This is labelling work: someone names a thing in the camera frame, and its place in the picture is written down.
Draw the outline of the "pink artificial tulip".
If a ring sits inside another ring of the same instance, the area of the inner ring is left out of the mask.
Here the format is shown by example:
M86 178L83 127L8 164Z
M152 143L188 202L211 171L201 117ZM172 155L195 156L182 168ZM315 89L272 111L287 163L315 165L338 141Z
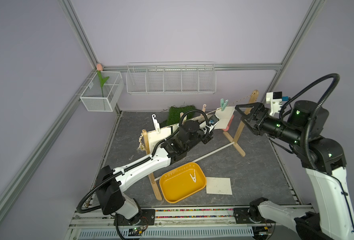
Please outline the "pink artificial tulip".
M96 70L97 70L97 75L98 75L99 82L100 82L101 94L102 94L102 97L104 98L103 87L104 87L105 83L107 82L107 80L109 79L109 77L103 77L102 76L102 73L101 73L103 71L102 64L98 63L96 65Z

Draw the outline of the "white clothespin end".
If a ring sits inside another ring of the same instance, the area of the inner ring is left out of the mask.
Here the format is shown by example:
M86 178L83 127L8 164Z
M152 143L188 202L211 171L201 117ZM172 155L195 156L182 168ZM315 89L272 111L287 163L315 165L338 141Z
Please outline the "white clothespin end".
M191 179L192 179L192 181L194 183L197 182L197 175L196 175L196 171L195 170L193 170L193 172L190 173L190 177L191 177Z
M152 114L152 121L153 121L153 125L155 128L155 131L157 134L160 134L160 124L158 122L158 120L156 119L156 114Z

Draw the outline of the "pink watering can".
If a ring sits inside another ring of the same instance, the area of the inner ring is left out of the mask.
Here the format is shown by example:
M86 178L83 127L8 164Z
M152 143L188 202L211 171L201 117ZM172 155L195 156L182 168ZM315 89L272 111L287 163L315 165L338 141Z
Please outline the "pink watering can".
M224 132L227 132L230 129L233 119L234 119L234 115L231 116L231 118L227 124L227 127L223 129Z

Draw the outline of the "wooden clothesline stand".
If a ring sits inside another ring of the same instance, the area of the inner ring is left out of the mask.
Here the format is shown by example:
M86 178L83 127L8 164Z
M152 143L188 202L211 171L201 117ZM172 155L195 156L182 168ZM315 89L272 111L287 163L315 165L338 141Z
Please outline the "wooden clothesline stand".
M229 141L229 143L223 147L220 147L206 155L203 155L202 157L199 157L198 159L196 160L193 160L192 163L197 163L198 161L201 161L215 153L218 153L219 151L221 150L224 150L226 149L227 147L229 146L234 146L235 149L238 151L238 153L242 156L242 157L245 157L246 156L246 153L245 151L242 149L242 147L238 144L238 141L240 139L240 136L243 132L243 129L245 127L245 124L241 121L238 128L237 128L237 131L236 131L236 134L234 137L232 137L228 132L226 131L223 131L223 134L224 136L227 138L227 140ZM149 147L149 141L148 141L148 133L146 131L146 129L143 129L141 131L141 136L139 137L138 141L139 141L139 147L138 149L140 151L145 151L147 154L150 153L150 147ZM158 201L162 201L162 194L159 190L159 187L158 187L158 184L157 184L157 181L160 179L160 178L155 178L154 177L154 173L151 173L148 175L148 178L149 178L149 181L150 181L150 184L151 184L151 187L152 187L152 190L153 190L153 193L154 193L154 196L155 198L158 200Z

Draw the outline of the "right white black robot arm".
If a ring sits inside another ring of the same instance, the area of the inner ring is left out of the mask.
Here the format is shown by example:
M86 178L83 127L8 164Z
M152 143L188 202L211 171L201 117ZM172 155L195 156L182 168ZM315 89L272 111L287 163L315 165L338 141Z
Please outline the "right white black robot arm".
M293 108L287 111L286 106L282 106L278 117L263 103L236 106L242 122L253 134L267 135L289 145L289 152L300 159L311 180L318 206L316 213L288 210L262 197L250 203L249 216L255 223L274 221L303 240L354 240L354 210L348 191L344 150L337 141L321 135L329 116L323 104L337 87L340 76L325 75L306 90L328 79L332 83L317 102L302 101L296 94L287 101Z

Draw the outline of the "teal clothespin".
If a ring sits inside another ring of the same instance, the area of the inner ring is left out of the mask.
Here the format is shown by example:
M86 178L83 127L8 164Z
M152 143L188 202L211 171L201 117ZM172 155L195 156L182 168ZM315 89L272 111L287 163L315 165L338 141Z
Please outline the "teal clothespin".
M221 99L221 111L224 111L226 109L226 107L228 106L228 102L229 100Z

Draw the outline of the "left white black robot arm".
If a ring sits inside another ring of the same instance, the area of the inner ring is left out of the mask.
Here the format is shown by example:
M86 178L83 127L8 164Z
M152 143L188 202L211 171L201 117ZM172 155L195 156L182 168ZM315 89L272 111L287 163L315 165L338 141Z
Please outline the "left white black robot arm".
M220 120L217 114L209 117L202 110L187 111L176 130L158 141L150 154L122 167L101 169L95 187L80 200L76 212L85 214L101 209L104 215L115 214L124 217L130 225L138 224L143 217L142 209L124 192L156 170L183 159L197 144L209 142Z

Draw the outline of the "small white mesh basket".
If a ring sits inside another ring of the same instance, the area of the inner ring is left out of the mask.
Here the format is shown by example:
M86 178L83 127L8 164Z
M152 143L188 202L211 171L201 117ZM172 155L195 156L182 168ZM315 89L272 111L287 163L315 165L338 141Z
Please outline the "small white mesh basket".
M96 71L80 100L89 112L114 112L123 88L121 72Z

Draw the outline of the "green artificial grass patch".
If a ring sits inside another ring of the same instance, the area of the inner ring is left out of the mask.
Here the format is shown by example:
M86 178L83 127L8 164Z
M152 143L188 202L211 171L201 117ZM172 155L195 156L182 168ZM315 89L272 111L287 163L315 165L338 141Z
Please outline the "green artificial grass patch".
M194 110L196 107L194 105L182 106L182 107L170 107L168 110L168 117L163 122L165 126L170 126L178 124L180 122L181 116L190 110Z

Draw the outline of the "postcard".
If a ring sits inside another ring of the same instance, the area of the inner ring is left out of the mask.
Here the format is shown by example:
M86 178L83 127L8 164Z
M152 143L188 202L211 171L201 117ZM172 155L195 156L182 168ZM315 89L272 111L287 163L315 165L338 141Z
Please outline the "postcard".
M218 108L215 112L215 116L219 119L217 124L215 125L215 130L224 130L228 128L229 122L234 114L235 107L227 106L222 111L222 108Z
M207 177L206 192L212 195L232 195L231 179Z
M161 141L172 135L178 129L178 124L174 124L171 126L167 126L160 129L160 133L156 130L147 132L147 138L149 143L149 151L152 153L155 145Z

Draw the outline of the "yellow plastic tray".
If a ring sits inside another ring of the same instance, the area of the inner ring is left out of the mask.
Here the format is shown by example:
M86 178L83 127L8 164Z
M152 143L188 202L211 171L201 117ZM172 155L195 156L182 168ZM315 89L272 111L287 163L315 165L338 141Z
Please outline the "yellow plastic tray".
M197 182L194 183L190 173L196 171ZM191 195L203 190L207 185L207 178L197 163L188 163L163 174L159 179L159 186L164 199L171 204L178 203Z

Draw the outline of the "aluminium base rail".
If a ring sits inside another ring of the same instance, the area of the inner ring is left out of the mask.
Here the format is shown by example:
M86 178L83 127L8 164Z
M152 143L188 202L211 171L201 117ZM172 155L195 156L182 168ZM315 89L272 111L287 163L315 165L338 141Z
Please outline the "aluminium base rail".
M145 217L129 225L122 217L104 216L100 210L74 214L65 235L67 240L155 240L155 239L270 239L282 226L269 217L253 223L247 206L152 207Z

